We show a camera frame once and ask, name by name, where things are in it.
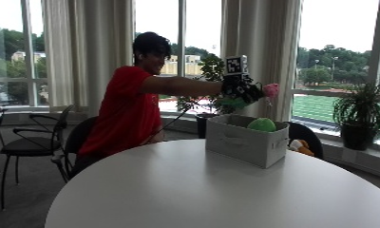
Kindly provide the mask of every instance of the sky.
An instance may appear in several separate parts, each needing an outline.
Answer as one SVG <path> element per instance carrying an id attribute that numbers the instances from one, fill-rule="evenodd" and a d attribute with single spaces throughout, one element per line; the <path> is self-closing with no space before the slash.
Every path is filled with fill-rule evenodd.
<path id="1" fill-rule="evenodd" d="M 0 0 L 0 27 L 22 30 L 19 0 Z M 42 33 L 40 0 L 30 0 L 32 29 Z M 304 0 L 300 43 L 364 52 L 372 48 L 379 0 Z M 136 1 L 136 32 L 155 31 L 178 43 L 178 0 Z M 219 54 L 220 0 L 188 0 L 186 46 Z"/>
<path id="2" fill-rule="evenodd" d="M 178 0 L 136 1 L 136 32 L 155 31 L 178 43 Z M 186 46 L 220 50 L 222 0 L 188 0 Z"/>
<path id="3" fill-rule="evenodd" d="M 31 27 L 36 35 L 42 34 L 42 9 L 40 0 L 30 0 Z M 0 28 L 23 30 L 20 0 L 0 0 Z"/>

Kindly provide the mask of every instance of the plant pot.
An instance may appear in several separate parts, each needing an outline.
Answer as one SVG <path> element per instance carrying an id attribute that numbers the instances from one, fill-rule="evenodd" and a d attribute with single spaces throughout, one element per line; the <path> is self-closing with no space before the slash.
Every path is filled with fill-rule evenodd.
<path id="1" fill-rule="evenodd" d="M 195 115 L 195 119 L 198 120 L 199 139 L 206 139 L 207 120 L 215 116 L 218 116 L 218 114 L 214 113 L 200 113 Z"/>
<path id="2" fill-rule="evenodd" d="M 377 132 L 375 129 L 344 123 L 341 125 L 343 146 L 353 150 L 367 150 L 373 143 Z"/>

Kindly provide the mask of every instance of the potted plant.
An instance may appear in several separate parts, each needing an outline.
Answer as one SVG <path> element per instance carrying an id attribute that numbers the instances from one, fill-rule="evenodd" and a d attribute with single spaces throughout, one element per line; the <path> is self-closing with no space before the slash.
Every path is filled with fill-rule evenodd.
<path id="1" fill-rule="evenodd" d="M 203 73 L 194 79 L 208 82 L 222 82 L 226 70 L 224 61 L 214 54 L 210 54 L 202 61 L 203 62 L 199 65 L 203 66 Z M 218 114 L 232 113 L 236 110 L 232 106 L 218 103 L 218 98 L 218 95 L 178 98 L 178 107 L 180 111 L 204 109 L 203 113 L 195 114 L 200 139 L 206 139 L 206 126 L 208 118 L 212 118 Z"/>
<path id="2" fill-rule="evenodd" d="M 333 102 L 333 120 L 344 147 L 367 150 L 380 137 L 380 85 L 353 85 Z"/>

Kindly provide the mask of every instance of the white curtain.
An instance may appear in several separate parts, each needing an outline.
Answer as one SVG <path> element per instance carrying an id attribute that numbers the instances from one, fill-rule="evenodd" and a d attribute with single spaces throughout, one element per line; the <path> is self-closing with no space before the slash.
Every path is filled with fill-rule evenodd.
<path id="1" fill-rule="evenodd" d="M 134 1 L 43 1 L 50 110 L 98 115 L 115 69 L 132 64 Z"/>
<path id="2" fill-rule="evenodd" d="M 253 82 L 281 87 L 272 106 L 259 101 L 243 115 L 284 121 L 291 111 L 299 9 L 300 0 L 223 0 L 223 58 L 247 55 Z"/>
<path id="3" fill-rule="evenodd" d="M 42 1 L 50 111 L 74 103 L 71 34 L 67 0 Z"/>

